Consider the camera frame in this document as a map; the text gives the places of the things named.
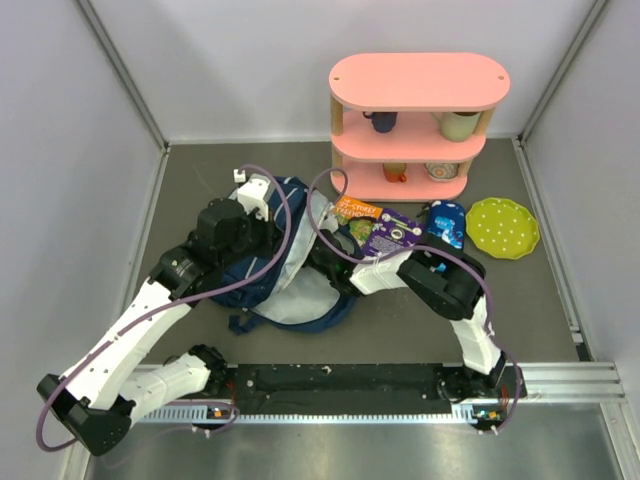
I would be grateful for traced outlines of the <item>navy blue backpack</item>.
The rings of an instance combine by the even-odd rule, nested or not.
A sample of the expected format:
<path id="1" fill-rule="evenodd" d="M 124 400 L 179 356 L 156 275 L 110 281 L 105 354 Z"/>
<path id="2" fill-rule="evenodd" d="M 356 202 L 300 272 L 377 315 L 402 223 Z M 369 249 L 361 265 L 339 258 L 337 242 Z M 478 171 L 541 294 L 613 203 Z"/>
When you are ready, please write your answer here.
<path id="1" fill-rule="evenodd" d="M 262 323 L 294 332 L 320 333 L 344 321 L 357 302 L 356 297 L 340 293 L 323 275 L 304 266 L 317 237 L 306 213 L 308 186 L 297 177 L 275 178 L 291 210 L 292 231 L 285 254 L 259 279 L 210 298 L 223 307 L 252 312 L 244 324 L 240 323 L 238 316 L 229 317 L 228 328 L 236 335 L 249 333 Z M 330 203 L 322 193 L 313 192 L 311 211 L 317 225 L 332 233 L 338 230 L 349 233 L 346 226 L 338 223 Z M 268 205 L 276 226 L 284 231 L 284 206 L 275 190 Z M 241 283 L 261 270 L 268 261 L 249 257 L 232 265 L 224 273 L 222 286 Z"/>

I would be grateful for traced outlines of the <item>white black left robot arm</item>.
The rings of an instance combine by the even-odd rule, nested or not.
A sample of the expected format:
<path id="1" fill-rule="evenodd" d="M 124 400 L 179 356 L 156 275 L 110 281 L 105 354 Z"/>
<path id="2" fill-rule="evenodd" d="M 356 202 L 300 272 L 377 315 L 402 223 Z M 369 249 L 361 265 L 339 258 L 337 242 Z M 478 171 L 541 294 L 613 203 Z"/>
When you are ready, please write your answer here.
<path id="1" fill-rule="evenodd" d="M 63 373 L 39 382 L 44 406 L 36 423 L 38 447 L 53 453 L 79 442 L 101 456 L 151 411 L 192 393 L 220 394 L 227 374 L 206 346 L 136 380 L 130 376 L 200 301 L 240 290 L 274 269 L 290 232 L 289 223 L 276 225 L 265 200 L 213 200 L 187 240 L 161 256 L 98 343 Z"/>

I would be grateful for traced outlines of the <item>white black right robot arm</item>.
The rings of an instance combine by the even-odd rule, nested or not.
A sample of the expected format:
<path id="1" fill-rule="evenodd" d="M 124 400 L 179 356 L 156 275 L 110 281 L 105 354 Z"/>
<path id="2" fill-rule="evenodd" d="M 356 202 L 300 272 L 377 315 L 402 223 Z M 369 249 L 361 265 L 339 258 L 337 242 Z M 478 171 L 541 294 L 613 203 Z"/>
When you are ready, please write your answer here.
<path id="1" fill-rule="evenodd" d="M 427 234 L 413 248 L 353 262 L 337 238 L 323 230 L 305 264 L 348 296 L 408 288 L 448 320 L 459 342 L 463 365 L 438 372 L 441 397 L 460 402 L 499 390 L 506 355 L 495 344 L 488 321 L 492 300 L 487 292 L 486 270 L 463 250 Z"/>

